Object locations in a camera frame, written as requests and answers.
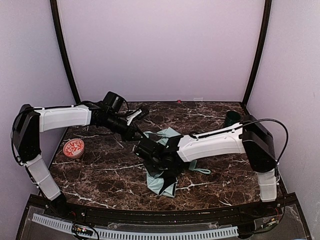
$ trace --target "marble tabletop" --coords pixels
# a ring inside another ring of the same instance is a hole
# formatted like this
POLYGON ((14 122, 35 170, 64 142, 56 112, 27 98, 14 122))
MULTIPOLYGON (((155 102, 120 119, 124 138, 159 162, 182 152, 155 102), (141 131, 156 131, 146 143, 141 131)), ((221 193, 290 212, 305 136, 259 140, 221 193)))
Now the marble tabletop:
MULTIPOLYGON (((168 127, 182 135, 223 127, 227 111, 241 115, 237 102, 131 102, 130 109, 147 106, 150 114, 136 123, 143 131, 168 127)), ((95 126, 70 127, 50 166, 50 172, 68 202, 86 206, 137 210, 182 211, 236 206, 259 201, 259 186, 246 154, 204 158, 197 167, 211 174, 184 170, 178 177, 175 198, 158 196, 147 188, 143 160, 133 152, 137 142, 123 142, 120 135, 95 126), (64 144, 84 141, 80 159, 63 154, 64 144)))

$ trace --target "red lid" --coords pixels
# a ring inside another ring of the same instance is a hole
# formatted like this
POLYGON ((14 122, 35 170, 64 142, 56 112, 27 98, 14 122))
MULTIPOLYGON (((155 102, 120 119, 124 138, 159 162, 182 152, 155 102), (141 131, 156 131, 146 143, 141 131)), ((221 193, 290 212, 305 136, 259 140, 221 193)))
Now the red lid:
POLYGON ((63 147, 63 153, 68 158, 76 159, 81 157, 85 151, 85 143, 79 138, 68 141, 63 147))

